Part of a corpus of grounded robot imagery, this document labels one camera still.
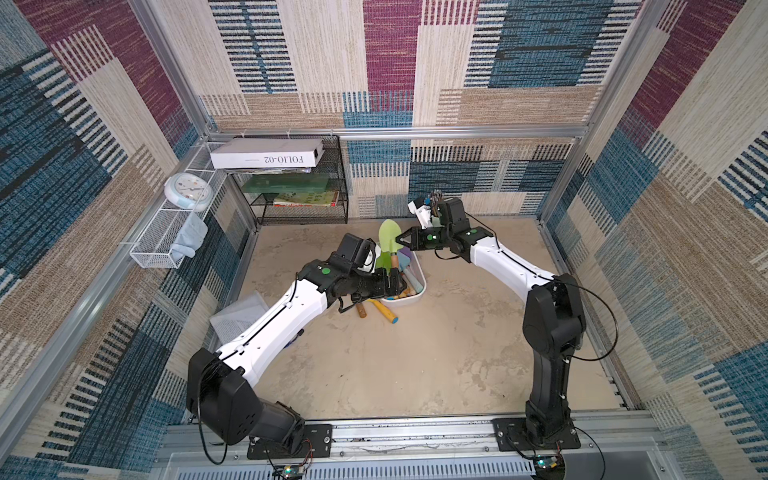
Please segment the white plastic storage box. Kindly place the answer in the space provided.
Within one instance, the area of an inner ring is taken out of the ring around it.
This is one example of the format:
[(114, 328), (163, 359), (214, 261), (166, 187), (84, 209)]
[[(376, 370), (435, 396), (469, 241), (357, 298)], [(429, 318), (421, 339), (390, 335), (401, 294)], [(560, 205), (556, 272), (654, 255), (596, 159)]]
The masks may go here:
[(406, 255), (408, 255), (411, 258), (410, 269), (413, 271), (413, 273), (415, 274), (417, 279), (422, 283), (424, 289), (423, 289), (423, 291), (420, 294), (417, 294), (415, 292), (415, 290), (413, 289), (413, 287), (411, 286), (410, 282), (407, 280), (407, 278), (405, 277), (405, 275), (401, 272), (401, 270), (399, 268), (401, 281), (405, 283), (406, 289), (404, 290), (403, 293), (401, 293), (401, 294), (399, 294), (399, 295), (397, 295), (395, 297), (389, 297), (389, 298), (382, 299), (381, 302), (383, 304), (386, 304), (387, 306), (406, 306), (406, 305), (413, 304), (413, 303), (418, 301), (423, 296), (423, 294), (424, 294), (424, 292), (426, 290), (426, 279), (425, 279), (425, 276), (424, 276), (424, 273), (423, 273), (423, 270), (421, 268), (421, 265), (419, 263), (418, 258), (408, 248), (403, 247), (401, 249), (403, 250), (403, 252)]

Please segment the pale green trowel wooden handle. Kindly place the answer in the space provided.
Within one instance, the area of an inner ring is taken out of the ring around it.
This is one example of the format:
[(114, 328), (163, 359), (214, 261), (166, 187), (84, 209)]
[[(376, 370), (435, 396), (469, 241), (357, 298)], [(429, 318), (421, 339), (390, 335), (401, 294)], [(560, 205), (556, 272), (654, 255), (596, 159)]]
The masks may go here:
[(391, 253), (391, 269), (392, 271), (399, 270), (399, 261), (397, 258), (397, 252), (402, 246), (397, 242), (397, 237), (402, 233), (400, 226), (391, 219), (386, 219), (382, 222), (379, 228), (379, 246), (382, 252)]

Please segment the green trowel yellow handle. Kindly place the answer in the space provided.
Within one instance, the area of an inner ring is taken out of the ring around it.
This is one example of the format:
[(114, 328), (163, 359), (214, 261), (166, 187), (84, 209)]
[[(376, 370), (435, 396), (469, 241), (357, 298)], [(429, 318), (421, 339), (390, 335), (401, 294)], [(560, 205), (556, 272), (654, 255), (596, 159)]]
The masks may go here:
[(391, 253), (390, 252), (382, 252), (377, 258), (375, 262), (375, 267), (377, 269), (383, 268), (387, 272), (391, 269)]

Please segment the light blue trowel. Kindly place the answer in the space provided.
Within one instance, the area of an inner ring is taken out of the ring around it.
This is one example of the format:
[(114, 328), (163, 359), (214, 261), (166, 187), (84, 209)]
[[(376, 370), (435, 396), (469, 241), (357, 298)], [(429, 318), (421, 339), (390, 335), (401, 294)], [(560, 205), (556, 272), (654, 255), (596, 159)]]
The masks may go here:
[(415, 292), (417, 294), (420, 294), (423, 291), (424, 287), (422, 283), (417, 279), (413, 271), (410, 269), (411, 258), (408, 255), (406, 255), (402, 249), (400, 249), (397, 252), (397, 258), (399, 261), (399, 268), (401, 272), (405, 275), (407, 280), (410, 282)]

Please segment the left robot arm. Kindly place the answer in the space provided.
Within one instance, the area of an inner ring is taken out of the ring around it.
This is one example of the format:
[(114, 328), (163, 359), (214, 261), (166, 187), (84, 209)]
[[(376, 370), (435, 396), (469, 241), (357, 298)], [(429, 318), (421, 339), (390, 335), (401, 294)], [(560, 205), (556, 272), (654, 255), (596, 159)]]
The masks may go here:
[(198, 427), (209, 428), (225, 445), (255, 438), (300, 454), (304, 419), (283, 403), (260, 399), (255, 386), (300, 331), (333, 305), (345, 312), (345, 298), (357, 306), (403, 291), (399, 275), (378, 267), (376, 259), (373, 240), (345, 235), (327, 259), (305, 264), (283, 296), (243, 333), (216, 351), (198, 350), (188, 364), (186, 399)]

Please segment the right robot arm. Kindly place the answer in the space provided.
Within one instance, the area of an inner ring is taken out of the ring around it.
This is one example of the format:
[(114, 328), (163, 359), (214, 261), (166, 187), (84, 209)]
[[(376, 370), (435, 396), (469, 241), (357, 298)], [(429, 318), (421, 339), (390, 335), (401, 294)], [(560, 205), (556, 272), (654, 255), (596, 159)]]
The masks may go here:
[(444, 248), (501, 281), (525, 302), (522, 332), (532, 349), (533, 380), (522, 420), (495, 427), (500, 449), (577, 449), (567, 400), (571, 360), (586, 330), (579, 286), (515, 254), (487, 226), (473, 225), (458, 198), (408, 204), (419, 221), (396, 241), (412, 251)]

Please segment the white folio box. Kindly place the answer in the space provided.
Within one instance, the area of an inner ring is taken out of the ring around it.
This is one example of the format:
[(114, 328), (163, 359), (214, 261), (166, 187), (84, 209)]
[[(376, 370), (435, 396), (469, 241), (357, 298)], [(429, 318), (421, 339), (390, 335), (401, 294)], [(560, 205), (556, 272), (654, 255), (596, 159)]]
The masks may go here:
[(210, 157), (216, 169), (313, 168), (323, 154), (320, 139), (236, 138)]

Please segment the coloured pencils bundle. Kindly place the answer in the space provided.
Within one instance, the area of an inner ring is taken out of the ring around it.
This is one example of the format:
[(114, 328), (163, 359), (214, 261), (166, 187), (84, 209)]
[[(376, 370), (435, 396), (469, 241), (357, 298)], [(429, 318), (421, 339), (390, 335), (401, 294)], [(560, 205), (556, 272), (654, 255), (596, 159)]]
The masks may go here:
[(430, 203), (431, 204), (436, 205), (437, 203), (439, 203), (439, 202), (444, 200), (444, 194), (440, 190), (433, 190), (429, 194), (429, 199), (430, 199)]

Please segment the colourful book on shelf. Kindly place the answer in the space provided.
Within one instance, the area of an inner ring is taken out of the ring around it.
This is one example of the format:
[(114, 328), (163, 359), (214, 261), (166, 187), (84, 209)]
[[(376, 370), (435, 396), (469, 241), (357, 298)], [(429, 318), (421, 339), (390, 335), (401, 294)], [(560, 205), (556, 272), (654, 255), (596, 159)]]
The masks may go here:
[(334, 207), (338, 199), (338, 191), (280, 193), (272, 204), (279, 207)]

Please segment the green book on shelf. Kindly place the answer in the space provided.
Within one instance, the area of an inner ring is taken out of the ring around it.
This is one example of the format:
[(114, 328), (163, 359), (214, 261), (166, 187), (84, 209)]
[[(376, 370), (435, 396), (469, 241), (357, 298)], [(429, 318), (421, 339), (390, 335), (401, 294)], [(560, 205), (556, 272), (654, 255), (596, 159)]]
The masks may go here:
[(328, 175), (321, 174), (254, 175), (242, 190), (254, 195), (323, 192), (330, 180)]

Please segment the open white book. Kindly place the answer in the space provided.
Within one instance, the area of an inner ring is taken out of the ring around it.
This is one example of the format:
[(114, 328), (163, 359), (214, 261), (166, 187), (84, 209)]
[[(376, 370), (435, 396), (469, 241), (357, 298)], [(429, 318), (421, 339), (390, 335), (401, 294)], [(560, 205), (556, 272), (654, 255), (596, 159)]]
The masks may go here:
[(252, 326), (269, 309), (260, 293), (255, 292), (238, 300), (210, 319), (221, 344), (226, 344)]

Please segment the light blue cloth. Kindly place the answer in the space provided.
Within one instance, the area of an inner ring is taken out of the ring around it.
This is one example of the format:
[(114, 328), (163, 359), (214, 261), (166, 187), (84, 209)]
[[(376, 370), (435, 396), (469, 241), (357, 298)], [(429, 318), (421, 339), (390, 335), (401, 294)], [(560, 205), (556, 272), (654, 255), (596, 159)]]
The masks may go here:
[(202, 246), (207, 233), (207, 224), (197, 214), (189, 214), (170, 245), (171, 259), (179, 263), (185, 258), (193, 258)]

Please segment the white round clock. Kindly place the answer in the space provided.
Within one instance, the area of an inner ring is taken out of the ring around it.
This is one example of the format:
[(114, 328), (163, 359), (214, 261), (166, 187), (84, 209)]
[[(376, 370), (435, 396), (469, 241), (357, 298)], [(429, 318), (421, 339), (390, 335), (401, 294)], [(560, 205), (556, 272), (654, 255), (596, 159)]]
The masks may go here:
[(206, 180), (187, 172), (169, 177), (164, 184), (164, 195), (176, 207), (195, 212), (205, 211), (214, 198)]

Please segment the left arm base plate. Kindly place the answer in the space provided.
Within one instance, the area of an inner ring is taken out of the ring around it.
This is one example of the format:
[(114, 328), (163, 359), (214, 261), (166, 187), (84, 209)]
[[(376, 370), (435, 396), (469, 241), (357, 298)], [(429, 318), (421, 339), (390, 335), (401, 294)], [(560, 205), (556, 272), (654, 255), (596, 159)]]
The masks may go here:
[(284, 442), (250, 438), (248, 460), (287, 460), (328, 458), (333, 446), (333, 425), (330, 423), (305, 424)]

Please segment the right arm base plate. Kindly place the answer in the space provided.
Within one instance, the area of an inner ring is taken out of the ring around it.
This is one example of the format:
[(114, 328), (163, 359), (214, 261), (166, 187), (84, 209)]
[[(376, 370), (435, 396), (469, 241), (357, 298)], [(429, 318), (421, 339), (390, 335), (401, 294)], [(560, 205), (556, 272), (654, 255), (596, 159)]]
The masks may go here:
[(501, 452), (514, 452), (515, 449), (524, 452), (576, 450), (581, 447), (578, 433), (572, 424), (544, 439), (536, 439), (533, 433), (529, 433), (526, 419), (521, 416), (493, 418), (491, 426)]

